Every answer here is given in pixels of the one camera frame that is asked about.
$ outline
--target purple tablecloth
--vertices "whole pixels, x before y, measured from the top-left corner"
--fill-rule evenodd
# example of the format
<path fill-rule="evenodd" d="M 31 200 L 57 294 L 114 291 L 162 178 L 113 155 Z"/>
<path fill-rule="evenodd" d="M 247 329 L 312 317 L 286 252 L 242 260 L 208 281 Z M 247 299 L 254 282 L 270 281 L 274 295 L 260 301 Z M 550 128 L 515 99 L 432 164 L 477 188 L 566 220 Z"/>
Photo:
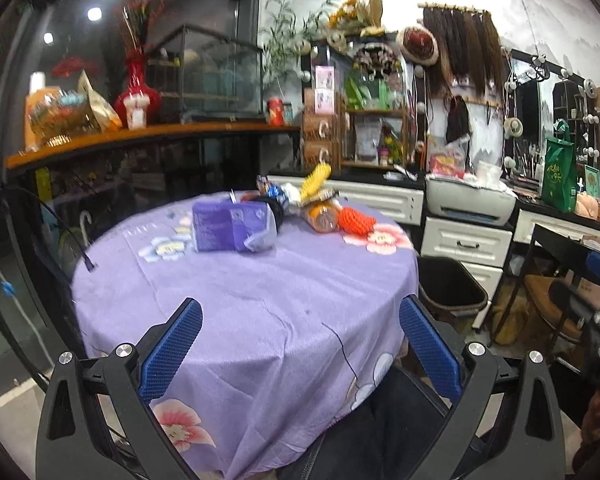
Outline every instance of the purple tablecloth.
<path fill-rule="evenodd" d="M 417 290 L 415 253 L 394 222 L 358 205 L 380 222 L 368 239 L 291 218 L 266 253 L 195 253 L 191 204 L 97 240 L 97 269 L 74 275 L 75 309 L 99 356 L 198 300 L 200 335 L 152 409 L 193 469 L 246 478 L 297 459 L 379 383 L 403 339 L 400 300 Z"/>

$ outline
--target dark pants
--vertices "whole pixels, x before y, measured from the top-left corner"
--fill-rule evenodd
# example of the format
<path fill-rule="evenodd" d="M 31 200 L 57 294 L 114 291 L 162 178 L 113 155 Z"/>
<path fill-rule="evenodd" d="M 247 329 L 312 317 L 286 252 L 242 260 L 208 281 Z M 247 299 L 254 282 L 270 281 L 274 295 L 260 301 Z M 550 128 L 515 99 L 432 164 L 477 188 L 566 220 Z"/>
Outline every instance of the dark pants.
<path fill-rule="evenodd" d="M 278 480 L 397 480 L 413 470 L 442 428 L 448 408 L 417 377 L 391 368 L 373 394 L 329 428 Z M 476 438 L 456 474 L 477 465 Z"/>

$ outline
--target metal screw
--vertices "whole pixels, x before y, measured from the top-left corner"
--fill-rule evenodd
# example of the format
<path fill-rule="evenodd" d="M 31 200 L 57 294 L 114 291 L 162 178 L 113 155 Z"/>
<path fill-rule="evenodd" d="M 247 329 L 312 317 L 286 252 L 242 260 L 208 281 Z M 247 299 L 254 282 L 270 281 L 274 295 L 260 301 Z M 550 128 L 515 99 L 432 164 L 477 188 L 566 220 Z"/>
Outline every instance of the metal screw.
<path fill-rule="evenodd" d="M 60 355 L 60 358 L 58 359 L 58 362 L 61 365 L 65 365 L 67 363 L 71 362 L 71 359 L 74 358 L 74 355 L 71 352 L 62 352 L 62 354 Z"/>
<path fill-rule="evenodd" d="M 544 360 L 542 354 L 538 350 L 532 350 L 529 352 L 529 359 L 535 363 L 541 363 Z"/>
<path fill-rule="evenodd" d="M 124 343 L 116 348 L 116 355 L 118 357 L 126 357 L 134 350 L 134 348 L 129 343 Z"/>
<path fill-rule="evenodd" d="M 483 355 L 485 349 L 480 343 L 469 343 L 469 352 L 473 355 Z"/>

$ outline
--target hanging hair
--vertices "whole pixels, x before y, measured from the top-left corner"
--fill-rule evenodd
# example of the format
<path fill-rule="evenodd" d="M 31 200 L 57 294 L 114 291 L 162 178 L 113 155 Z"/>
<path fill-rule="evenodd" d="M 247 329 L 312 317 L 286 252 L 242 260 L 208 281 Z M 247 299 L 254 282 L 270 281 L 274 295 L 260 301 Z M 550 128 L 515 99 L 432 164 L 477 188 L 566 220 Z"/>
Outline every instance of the hanging hair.
<path fill-rule="evenodd" d="M 449 53 L 449 65 L 455 78 L 469 75 L 469 65 L 466 58 L 466 44 L 462 42 L 460 31 L 450 9 L 442 11 L 445 19 L 446 50 Z"/>
<path fill-rule="evenodd" d="M 474 14 L 472 16 L 474 20 L 475 31 L 478 34 L 480 40 L 480 49 L 482 50 L 482 62 L 484 63 L 484 76 L 487 82 L 493 80 L 493 66 L 491 65 L 491 57 L 489 56 L 489 49 L 487 48 L 487 39 L 484 35 L 484 23 L 480 14 Z"/>
<path fill-rule="evenodd" d="M 502 53 L 500 52 L 500 36 L 491 21 L 491 13 L 485 10 L 482 14 L 482 23 L 484 25 L 484 39 L 486 42 L 486 57 L 489 58 L 493 69 L 493 81 L 496 85 L 496 91 L 502 92 L 504 63 L 502 62 Z"/>
<path fill-rule="evenodd" d="M 475 29 L 474 17 L 470 12 L 462 14 L 464 19 L 464 30 L 466 33 L 467 57 L 469 60 L 469 77 L 474 82 L 475 91 L 478 97 L 484 95 L 485 76 L 484 76 L 484 57 L 480 37 Z"/>
<path fill-rule="evenodd" d="M 446 117 L 446 143 L 454 142 L 466 134 L 471 135 L 469 110 L 462 96 L 453 96 L 449 101 L 449 114 Z"/>
<path fill-rule="evenodd" d="M 449 54 L 446 51 L 445 25 L 442 13 L 426 7 L 422 13 L 422 25 L 429 30 L 438 43 L 438 62 L 433 66 L 425 67 L 429 94 L 433 97 L 448 93 L 448 77 L 451 75 L 449 67 Z"/>

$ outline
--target purple box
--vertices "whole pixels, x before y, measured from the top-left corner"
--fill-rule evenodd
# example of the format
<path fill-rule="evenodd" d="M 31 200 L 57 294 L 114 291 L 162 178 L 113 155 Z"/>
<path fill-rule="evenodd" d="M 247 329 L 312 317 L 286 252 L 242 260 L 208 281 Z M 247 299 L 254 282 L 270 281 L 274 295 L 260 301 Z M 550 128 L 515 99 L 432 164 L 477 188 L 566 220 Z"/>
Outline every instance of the purple box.
<path fill-rule="evenodd" d="M 263 251 L 275 243 L 276 223 L 263 202 L 193 204 L 191 234 L 197 251 Z"/>

